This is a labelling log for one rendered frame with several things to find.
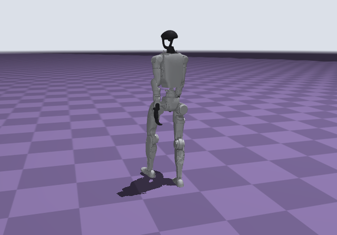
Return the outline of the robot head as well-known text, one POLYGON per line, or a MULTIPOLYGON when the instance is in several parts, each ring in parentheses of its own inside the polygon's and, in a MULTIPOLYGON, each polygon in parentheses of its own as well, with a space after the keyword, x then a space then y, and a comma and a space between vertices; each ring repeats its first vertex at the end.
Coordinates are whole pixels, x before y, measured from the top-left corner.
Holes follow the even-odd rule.
POLYGON ((172 46, 173 40, 174 40, 175 38, 178 38, 178 35, 176 34, 176 32, 174 32, 174 31, 172 31, 172 30, 165 31, 165 32, 161 35, 161 38, 162 38, 162 43, 163 43, 164 48, 167 49, 167 52, 166 52, 166 53, 177 54, 177 52, 174 50, 174 47, 172 46), (169 46, 165 46, 164 40, 170 41, 169 46))

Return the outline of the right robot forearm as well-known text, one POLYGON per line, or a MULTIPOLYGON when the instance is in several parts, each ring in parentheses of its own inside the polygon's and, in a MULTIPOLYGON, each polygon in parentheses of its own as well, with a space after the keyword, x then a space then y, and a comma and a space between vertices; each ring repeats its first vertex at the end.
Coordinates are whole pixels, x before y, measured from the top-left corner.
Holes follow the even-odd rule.
POLYGON ((176 97, 178 97, 178 96, 180 97, 180 95, 182 94, 182 88, 184 87, 184 83, 185 83, 185 81, 183 83, 181 83, 180 87, 176 87, 176 89, 175 89, 176 97))

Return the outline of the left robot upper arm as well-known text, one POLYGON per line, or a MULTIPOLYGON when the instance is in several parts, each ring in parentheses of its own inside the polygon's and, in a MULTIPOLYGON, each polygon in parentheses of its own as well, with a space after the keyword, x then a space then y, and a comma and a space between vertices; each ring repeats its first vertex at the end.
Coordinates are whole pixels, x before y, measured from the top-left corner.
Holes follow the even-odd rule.
POLYGON ((163 62, 163 54, 153 56, 151 59, 151 63, 153 66, 153 75, 157 82, 157 87, 161 85, 161 63, 163 62))

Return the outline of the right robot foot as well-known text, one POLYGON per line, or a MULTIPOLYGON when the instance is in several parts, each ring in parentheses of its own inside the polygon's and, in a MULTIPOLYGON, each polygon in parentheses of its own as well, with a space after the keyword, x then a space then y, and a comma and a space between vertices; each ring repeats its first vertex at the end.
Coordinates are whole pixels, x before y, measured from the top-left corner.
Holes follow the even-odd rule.
POLYGON ((183 180, 181 180, 180 178, 179 180, 177 180, 176 178, 173 178, 172 180, 177 185, 177 187, 184 187, 183 180))

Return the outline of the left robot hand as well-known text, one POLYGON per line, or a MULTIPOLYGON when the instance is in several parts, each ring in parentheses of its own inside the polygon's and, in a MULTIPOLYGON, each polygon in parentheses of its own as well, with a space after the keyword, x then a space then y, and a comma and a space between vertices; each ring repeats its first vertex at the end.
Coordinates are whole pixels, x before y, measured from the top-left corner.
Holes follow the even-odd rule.
POLYGON ((153 108, 153 110, 154 110, 154 118, 155 118, 156 124, 162 125, 158 120, 158 110, 160 110, 160 105, 156 103, 155 108, 153 108))

